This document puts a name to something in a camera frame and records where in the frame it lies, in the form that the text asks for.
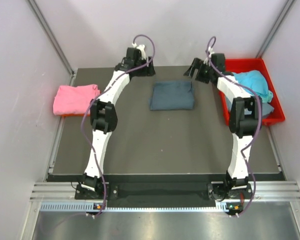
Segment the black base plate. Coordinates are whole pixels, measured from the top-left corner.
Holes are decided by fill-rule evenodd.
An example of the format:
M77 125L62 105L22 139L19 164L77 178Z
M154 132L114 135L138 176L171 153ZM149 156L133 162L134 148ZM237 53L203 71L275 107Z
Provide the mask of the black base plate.
M83 174L49 174L46 180L71 183L76 195L82 177ZM225 177L222 174L106 174L103 199L74 198L106 200L108 207L211 207L217 200L210 197L210 184L222 185ZM250 184L249 187L251 190L240 197L224 200L250 199Z

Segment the cyan t shirt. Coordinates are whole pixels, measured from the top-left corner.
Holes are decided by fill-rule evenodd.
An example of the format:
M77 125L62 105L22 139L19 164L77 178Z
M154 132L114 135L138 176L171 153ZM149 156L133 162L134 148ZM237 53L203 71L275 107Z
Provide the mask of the cyan t shirt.
M273 92L270 91L267 80L260 71L233 72L233 75L239 84L250 88L260 96L263 103L270 103L272 101L274 97Z

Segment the grey blue t shirt in bin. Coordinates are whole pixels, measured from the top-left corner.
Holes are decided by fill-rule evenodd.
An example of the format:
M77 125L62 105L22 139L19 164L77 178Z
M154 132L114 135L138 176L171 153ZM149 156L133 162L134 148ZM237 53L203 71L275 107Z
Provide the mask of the grey blue t shirt in bin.
M232 109L232 103L228 100L226 101L227 110L230 112ZM268 103L262 104L262 118L266 119L272 112L274 111L274 107L272 107Z

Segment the aluminium frame rail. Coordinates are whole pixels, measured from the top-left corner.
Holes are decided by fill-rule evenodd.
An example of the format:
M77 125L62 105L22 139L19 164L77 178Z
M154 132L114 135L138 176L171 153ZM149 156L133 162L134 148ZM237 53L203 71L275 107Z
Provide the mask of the aluminium frame rail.
M44 202L75 199L68 182L38 182L30 195L23 240L300 240L300 189L294 181L258 181L230 212L46 212Z

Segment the pink folded t shirt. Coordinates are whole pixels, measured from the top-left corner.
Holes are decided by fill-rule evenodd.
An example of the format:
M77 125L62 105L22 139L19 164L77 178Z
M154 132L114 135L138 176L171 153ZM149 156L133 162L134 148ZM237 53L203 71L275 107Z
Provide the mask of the pink folded t shirt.
M61 85L54 97L52 111L55 116L85 114L92 99L101 93L96 84L83 86Z

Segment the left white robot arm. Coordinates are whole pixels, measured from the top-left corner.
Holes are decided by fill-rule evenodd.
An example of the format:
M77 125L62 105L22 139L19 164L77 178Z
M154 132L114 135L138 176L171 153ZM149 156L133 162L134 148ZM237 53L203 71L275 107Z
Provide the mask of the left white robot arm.
M118 124L116 102L133 77L150 77L155 74L153 58L147 56L145 48L145 45L135 43L129 47L126 56L114 68L105 90L90 102L88 111L92 139L86 140L91 149L87 167L82 179L78 181L76 199L101 200L105 197L107 189L103 165L109 139Z

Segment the orange folded t shirt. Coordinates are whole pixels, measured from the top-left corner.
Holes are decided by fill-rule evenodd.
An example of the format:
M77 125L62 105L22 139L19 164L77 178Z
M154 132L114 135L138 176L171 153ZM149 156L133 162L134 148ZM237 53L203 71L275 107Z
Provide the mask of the orange folded t shirt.
M62 114L61 117L84 117L84 114Z

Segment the slate blue t shirt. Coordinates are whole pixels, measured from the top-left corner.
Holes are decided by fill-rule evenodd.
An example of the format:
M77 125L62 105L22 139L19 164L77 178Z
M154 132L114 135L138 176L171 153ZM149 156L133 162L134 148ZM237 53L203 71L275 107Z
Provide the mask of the slate blue t shirt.
M195 89L191 81L157 81L149 99L151 111L192 110L195 105Z

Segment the right corner aluminium post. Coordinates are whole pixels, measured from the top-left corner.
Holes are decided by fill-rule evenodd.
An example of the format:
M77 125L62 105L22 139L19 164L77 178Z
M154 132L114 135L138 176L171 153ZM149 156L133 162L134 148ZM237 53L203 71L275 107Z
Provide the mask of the right corner aluminium post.
M286 0L284 2L283 7L279 11L279 14L275 18L269 32L267 33L266 37L264 38L255 58L261 59L264 54L266 53L267 49L271 45L272 41L274 40L276 34L278 33L280 27L282 26L283 22L285 21L286 17L289 15L290 11L292 10L296 0Z

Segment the corner aluminium post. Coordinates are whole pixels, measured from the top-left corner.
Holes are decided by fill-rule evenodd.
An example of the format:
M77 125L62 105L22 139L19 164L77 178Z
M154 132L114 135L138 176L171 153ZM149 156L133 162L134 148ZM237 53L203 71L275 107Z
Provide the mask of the corner aluminium post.
M60 61L62 62L63 66L65 67L66 71L73 76L75 74L74 69L72 68L70 62L68 61L64 51L62 50L58 40L53 33L52 29L49 26L46 18L44 17L39 5L35 0L26 0L26 3L30 7L31 11L33 12L35 18L37 19L38 23L42 27L45 35L47 36L49 42L51 43L55 53L59 57Z
M292 10L296 0L286 0L284 2L283 7L279 11L279 14L275 18L269 32L267 33L266 37L264 38L255 58L261 59L264 54L266 53L267 49L271 45L272 41L274 40L276 34L278 33L280 27L282 26L283 22L285 21L286 17L289 15L290 11Z

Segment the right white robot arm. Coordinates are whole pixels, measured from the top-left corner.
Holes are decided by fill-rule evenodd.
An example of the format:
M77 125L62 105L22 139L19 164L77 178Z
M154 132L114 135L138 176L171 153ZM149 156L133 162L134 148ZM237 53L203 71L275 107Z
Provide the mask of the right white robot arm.
M223 184L210 184L209 195L219 202L240 197L251 190L249 157L262 125L262 101L239 84L233 73L226 71L222 53L210 53L205 60L195 57L184 75L202 83L212 83L231 102L228 120L233 138L231 161Z

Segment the left corner aluminium post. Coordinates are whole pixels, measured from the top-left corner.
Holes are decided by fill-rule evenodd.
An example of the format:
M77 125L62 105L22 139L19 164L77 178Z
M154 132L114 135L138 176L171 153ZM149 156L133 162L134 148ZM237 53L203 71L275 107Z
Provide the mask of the left corner aluminium post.
M47 36L49 42L51 43L55 53L59 57L60 61L62 62L63 66L65 67L66 71L73 76L75 74L74 69L72 68L70 62L68 61L64 51L62 50L58 40L53 33L52 29L49 26L46 18L44 17L39 5L35 0L26 0L26 3L30 7L31 11L33 12L35 18L37 19L38 23L42 27L45 35Z

